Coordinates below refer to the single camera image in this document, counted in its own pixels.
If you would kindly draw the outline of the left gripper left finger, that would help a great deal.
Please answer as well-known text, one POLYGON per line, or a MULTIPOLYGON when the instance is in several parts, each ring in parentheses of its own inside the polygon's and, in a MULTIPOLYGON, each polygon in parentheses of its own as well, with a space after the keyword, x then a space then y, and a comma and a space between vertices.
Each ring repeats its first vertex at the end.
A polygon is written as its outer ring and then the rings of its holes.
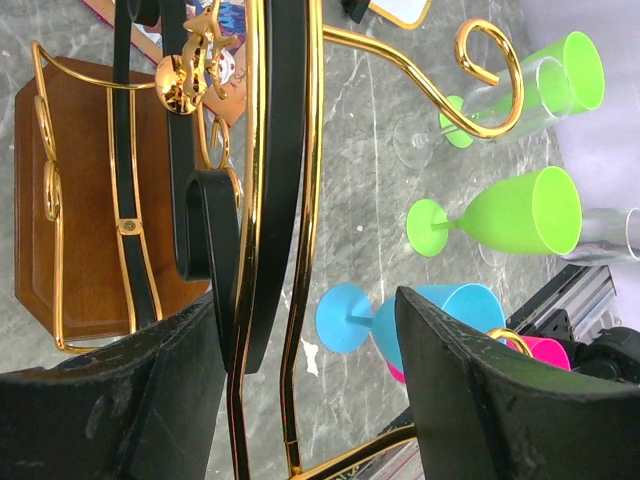
POLYGON ((1 376, 4 479, 202 479, 225 381, 211 294, 54 368, 1 376))

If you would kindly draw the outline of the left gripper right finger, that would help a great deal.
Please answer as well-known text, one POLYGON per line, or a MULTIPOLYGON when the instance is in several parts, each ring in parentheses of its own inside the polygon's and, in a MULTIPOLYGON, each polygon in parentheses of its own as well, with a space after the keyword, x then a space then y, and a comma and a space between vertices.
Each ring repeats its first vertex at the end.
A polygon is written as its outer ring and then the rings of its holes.
POLYGON ((427 478, 638 478, 638 387, 527 357, 408 287, 395 319, 427 478))

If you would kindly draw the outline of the green wine glass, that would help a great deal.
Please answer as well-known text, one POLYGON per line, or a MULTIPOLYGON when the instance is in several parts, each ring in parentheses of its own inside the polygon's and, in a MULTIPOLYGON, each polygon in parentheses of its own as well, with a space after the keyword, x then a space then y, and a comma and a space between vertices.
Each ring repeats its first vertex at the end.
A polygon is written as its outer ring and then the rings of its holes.
POLYGON ((565 255, 576 247, 582 223, 572 178, 564 169, 549 166, 489 186, 456 219, 437 202, 421 199, 408 211, 406 233, 412 248, 426 257, 444 249, 452 229, 504 253, 565 255))
POLYGON ((569 33, 523 59, 521 67, 526 62, 546 56, 559 60, 568 74, 573 96, 568 116, 599 108, 605 94, 604 69, 596 46, 586 34, 580 31, 569 33))

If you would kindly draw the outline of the gold wine glass rack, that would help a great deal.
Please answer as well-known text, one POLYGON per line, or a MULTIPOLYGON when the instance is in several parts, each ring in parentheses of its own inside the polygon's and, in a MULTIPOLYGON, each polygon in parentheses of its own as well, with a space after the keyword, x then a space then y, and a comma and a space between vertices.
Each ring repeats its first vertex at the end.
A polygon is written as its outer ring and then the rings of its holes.
POLYGON ((219 73, 235 37, 218 2, 189 16, 181 1, 119 1, 111 66, 51 57, 31 47, 34 78, 16 101, 16 295, 69 359, 108 346, 211 294, 225 381, 234 473, 249 475, 242 386, 259 368, 298 243, 293 310, 280 373, 287 462, 294 479, 330 479, 414 440, 407 425, 322 465, 300 465, 293 399, 296 343, 315 250, 322 171, 326 42, 359 48, 401 69, 465 132, 511 130, 524 78, 509 39, 492 23, 466 21, 455 56, 468 74, 497 76, 469 57, 480 31, 502 51, 512 107, 484 127, 459 112, 406 56, 370 37, 328 26, 318 1, 245 5, 245 176, 213 165, 202 103, 226 95, 219 73))

